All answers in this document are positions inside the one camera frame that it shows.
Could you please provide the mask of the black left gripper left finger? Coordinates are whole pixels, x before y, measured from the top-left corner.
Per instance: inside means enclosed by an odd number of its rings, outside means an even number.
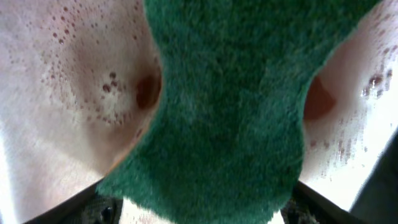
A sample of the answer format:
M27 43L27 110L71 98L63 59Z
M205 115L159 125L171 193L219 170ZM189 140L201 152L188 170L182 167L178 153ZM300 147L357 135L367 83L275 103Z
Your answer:
M100 195L97 181L51 210L27 221L27 224L117 224L123 199Z

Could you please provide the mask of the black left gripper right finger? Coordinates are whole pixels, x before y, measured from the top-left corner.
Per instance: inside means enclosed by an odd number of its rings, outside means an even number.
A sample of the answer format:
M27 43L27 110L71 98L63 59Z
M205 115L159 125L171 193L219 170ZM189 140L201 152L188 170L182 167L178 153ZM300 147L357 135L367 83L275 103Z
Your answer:
M284 223L289 224L365 224L301 181L280 212Z

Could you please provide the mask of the green scouring sponge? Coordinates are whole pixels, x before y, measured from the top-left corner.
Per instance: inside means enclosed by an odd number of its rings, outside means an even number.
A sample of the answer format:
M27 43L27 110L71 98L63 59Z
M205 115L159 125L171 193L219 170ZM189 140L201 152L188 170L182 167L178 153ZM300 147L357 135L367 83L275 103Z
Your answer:
M98 186L175 223L262 223L303 162L317 70L375 0L146 1L163 63L159 110Z

